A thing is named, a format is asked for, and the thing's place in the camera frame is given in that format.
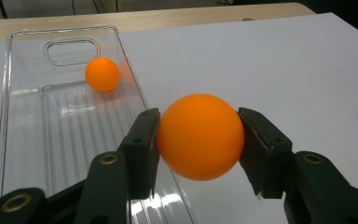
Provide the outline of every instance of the clear plastic tray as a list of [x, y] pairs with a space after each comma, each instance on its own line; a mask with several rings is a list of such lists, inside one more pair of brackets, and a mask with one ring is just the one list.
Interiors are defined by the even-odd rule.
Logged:
[[[121, 80], [93, 91], [87, 62], [113, 60]], [[25, 31], [7, 38], [0, 127], [0, 197], [36, 187], [51, 196], [86, 178], [92, 159], [117, 150], [139, 113], [142, 92], [112, 26]], [[132, 201], [133, 223], [195, 223], [176, 176], [160, 160], [154, 198]]]

